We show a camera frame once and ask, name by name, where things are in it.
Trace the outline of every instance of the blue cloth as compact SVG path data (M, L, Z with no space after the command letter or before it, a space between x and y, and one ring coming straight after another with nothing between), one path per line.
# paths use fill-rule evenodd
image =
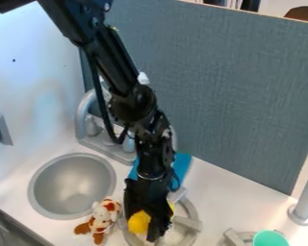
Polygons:
M180 154L180 153L176 154L176 159L175 159L175 162L172 164L172 167L174 169L175 174L179 178L180 185L183 183L185 176L191 167L191 163L192 163L191 155ZM137 176L138 165L139 165L139 160L135 159L134 166L131 169L128 175L128 178L133 179L135 181L138 179L138 176ZM178 182L175 179L173 179L170 185L173 189L175 189L178 186Z

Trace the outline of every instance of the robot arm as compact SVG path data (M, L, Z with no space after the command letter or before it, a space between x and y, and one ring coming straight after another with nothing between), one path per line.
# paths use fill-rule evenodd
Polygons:
M0 0L0 12L29 0ZM172 132L165 114L157 107L153 90L138 82L139 72L115 28L104 23L113 0L38 0L63 35L85 50L99 108L106 130L115 143L122 143L131 129L139 158L138 179L126 179L124 209L127 219L144 210L151 216L147 240L154 242L169 226L172 211L167 203L169 185L175 177ZM97 71L109 86L109 110L123 123L116 137L110 122Z

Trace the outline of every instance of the metal pipe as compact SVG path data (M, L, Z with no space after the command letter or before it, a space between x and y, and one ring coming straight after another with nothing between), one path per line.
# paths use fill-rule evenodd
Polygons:
M308 181L298 203L289 208L289 216L299 225L308 225Z

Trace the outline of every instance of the sink basin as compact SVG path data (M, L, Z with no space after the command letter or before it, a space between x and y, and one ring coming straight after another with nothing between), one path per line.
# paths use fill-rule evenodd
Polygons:
M94 201L112 195L116 173L104 159L84 153L47 162L28 187L32 207L52 219L75 219L91 213Z

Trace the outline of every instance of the yellow toy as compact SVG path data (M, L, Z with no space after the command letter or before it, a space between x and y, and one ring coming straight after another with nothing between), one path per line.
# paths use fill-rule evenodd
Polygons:
M175 206L171 202L168 202L171 210L174 212ZM147 234L148 224L150 222L150 216L143 210L133 214L128 220L128 229L133 234Z

